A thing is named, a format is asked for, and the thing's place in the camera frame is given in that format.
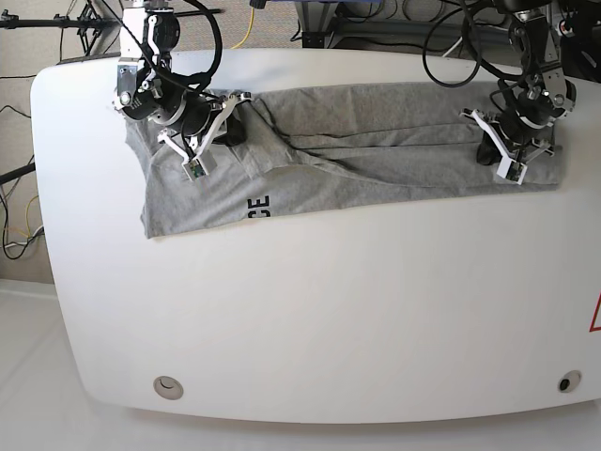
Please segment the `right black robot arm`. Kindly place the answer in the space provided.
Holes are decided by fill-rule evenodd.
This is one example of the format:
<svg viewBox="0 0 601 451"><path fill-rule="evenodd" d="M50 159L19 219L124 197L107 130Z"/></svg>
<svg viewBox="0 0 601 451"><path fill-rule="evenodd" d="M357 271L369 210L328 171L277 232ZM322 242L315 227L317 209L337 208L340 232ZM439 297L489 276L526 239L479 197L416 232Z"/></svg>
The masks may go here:
<svg viewBox="0 0 601 451"><path fill-rule="evenodd" d="M196 180L217 166L213 144L231 147L245 141L235 110L253 96L244 91L218 95L208 89L222 60L223 39L214 14L198 1L189 4L211 28L214 54L209 68L189 75L172 71L171 52L181 32L174 9L166 1L134 1L116 16L120 56L114 107L132 121L158 124L159 143L179 155L187 177Z"/></svg>

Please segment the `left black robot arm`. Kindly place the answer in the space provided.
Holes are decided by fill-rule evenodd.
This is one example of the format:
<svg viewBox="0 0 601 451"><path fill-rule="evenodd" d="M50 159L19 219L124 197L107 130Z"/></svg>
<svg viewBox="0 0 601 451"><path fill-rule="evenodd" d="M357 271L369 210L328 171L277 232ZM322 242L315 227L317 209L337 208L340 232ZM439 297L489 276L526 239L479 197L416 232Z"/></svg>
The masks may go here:
<svg viewBox="0 0 601 451"><path fill-rule="evenodd" d="M555 142L554 126L577 105L577 88L564 73L562 50L571 52L586 77L600 79L600 46L592 32L600 20L600 6L594 1L562 1L560 9L567 16L557 27L548 22L546 6L545 1L460 1L451 12L463 16L459 42L474 67L461 82L444 82L436 76L431 81L458 90L485 70L497 79L488 98L503 99L493 113L479 108L460 113L481 135L475 155L453 167L454 183L461 188L538 189L561 182L564 156ZM485 9L495 9L508 20L508 40L520 57L518 74L485 60L476 22Z"/></svg>

